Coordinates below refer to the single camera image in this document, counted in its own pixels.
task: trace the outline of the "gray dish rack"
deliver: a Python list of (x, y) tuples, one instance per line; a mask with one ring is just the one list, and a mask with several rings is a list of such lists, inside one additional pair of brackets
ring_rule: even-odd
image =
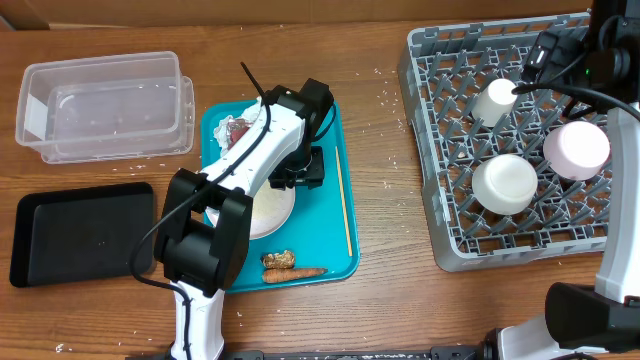
[[(470, 116), (492, 80), (522, 83), (521, 62), (540, 31), (582, 37), (588, 22), (589, 14), (583, 13), (409, 33), (398, 77), (420, 153), (432, 247), (442, 269), (485, 269), (604, 251), (611, 164), (588, 181), (572, 182), (553, 172), (542, 154), (545, 136), (564, 124), (560, 115), (570, 98), (550, 90), (521, 95), (494, 128)], [(606, 116), (582, 120), (606, 132)], [(538, 174), (534, 200), (514, 216), (484, 210), (471, 190), (475, 168), (507, 153), (524, 157)]]

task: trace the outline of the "wooden surface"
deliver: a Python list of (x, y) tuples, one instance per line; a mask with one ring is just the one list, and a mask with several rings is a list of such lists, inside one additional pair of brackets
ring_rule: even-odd
[[(175, 51), (183, 74), (193, 80), (198, 118), (216, 103), (255, 96), (241, 60), (264, 88), (283, 84), (298, 89), (308, 77), (331, 86), (343, 111), (362, 261), (342, 282), (228, 296), (223, 333), (230, 349), (292, 352), (474, 344), (492, 328), (541, 313), (554, 282), (592, 284), (600, 255), (469, 273), (447, 273), (435, 264), (420, 197), (418, 154), (394, 72), (407, 33), (433, 24), (3, 34), (0, 358), (106, 360), (166, 349), (175, 334), (173, 295), (166, 290), (129, 277), (13, 288), (8, 273), (15, 209), (20, 198), (33, 192), (133, 181), (153, 185), (160, 209), (173, 173), (179, 167), (200, 169), (199, 132), (190, 154), (150, 160), (47, 165), (35, 151), (18, 146), (15, 113), (23, 71), (44, 61)], [(146, 167), (139, 170), (136, 165)], [(162, 279), (160, 267), (153, 277)], [(64, 351), (56, 354), (59, 344)]]

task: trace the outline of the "blue tray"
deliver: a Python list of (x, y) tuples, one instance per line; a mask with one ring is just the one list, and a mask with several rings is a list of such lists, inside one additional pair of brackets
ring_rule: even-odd
[[(238, 117), (253, 105), (255, 100), (222, 103), (207, 110), (202, 117), (202, 167), (220, 158), (220, 146), (213, 137), (213, 130), (220, 120), (228, 115)], [(360, 263), (360, 246), (356, 228), (355, 208), (351, 193), (351, 178), (347, 151), (342, 132), (340, 108), (336, 104), (336, 119), (331, 130), (314, 145), (322, 146), (324, 152), (324, 184), (313, 190), (296, 188), (296, 202), (289, 219), (273, 234), (249, 242), (247, 260), (228, 293), (277, 289), (295, 285), (317, 284), (325, 281), (344, 280), (351, 276)], [(324, 126), (333, 116), (329, 111)], [(336, 147), (340, 156), (345, 204), (349, 222), (352, 256), (349, 256), (347, 233), (344, 226), (342, 199), (336, 163)], [(205, 222), (211, 225), (205, 216)], [(296, 267), (324, 267), (328, 272), (322, 276), (300, 279), (280, 284), (262, 281), (264, 267), (260, 258), (267, 253), (282, 253), (291, 250), (296, 255)]]

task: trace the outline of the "carrot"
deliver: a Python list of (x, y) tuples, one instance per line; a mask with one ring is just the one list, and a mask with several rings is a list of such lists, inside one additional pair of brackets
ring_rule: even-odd
[(269, 269), (262, 274), (262, 280), (267, 284), (277, 284), (285, 281), (310, 278), (325, 274), (325, 268), (306, 269)]

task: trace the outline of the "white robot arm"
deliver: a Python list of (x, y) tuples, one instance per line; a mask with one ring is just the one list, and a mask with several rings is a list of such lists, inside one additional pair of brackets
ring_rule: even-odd
[[(220, 186), (229, 190), (241, 188), (254, 197), (260, 186), (267, 180), (278, 164), (295, 151), (302, 142), (304, 120), (296, 113), (280, 105), (271, 106), (271, 126), (257, 148), (236, 168), (234, 173), (220, 181)], [(220, 160), (202, 169), (213, 180), (233, 164), (240, 155), (258, 138), (265, 126), (266, 111), (261, 111), (249, 131)], [(222, 353), (224, 339), (221, 333), (222, 303), (224, 290), (218, 290), (213, 297), (206, 297), (202, 290), (178, 281), (174, 285), (182, 288), (191, 297), (193, 316), (189, 324), (191, 354), (193, 360), (213, 360)], [(171, 356), (176, 360), (186, 360), (184, 351), (185, 309), (182, 297), (176, 296), (176, 340), (171, 348)]]
[[(224, 290), (247, 256), (253, 197), (262, 184), (322, 185), (322, 148), (311, 143), (333, 107), (329, 87), (309, 79), (300, 92), (277, 86), (261, 101), (258, 118), (225, 156), (200, 174), (181, 169), (169, 184), (163, 219), (171, 219), (158, 229), (154, 256), (176, 291), (172, 359), (212, 360), (222, 353)], [(186, 207), (196, 193), (199, 200)], [(191, 211), (205, 210), (218, 215), (215, 228), (190, 218)]]

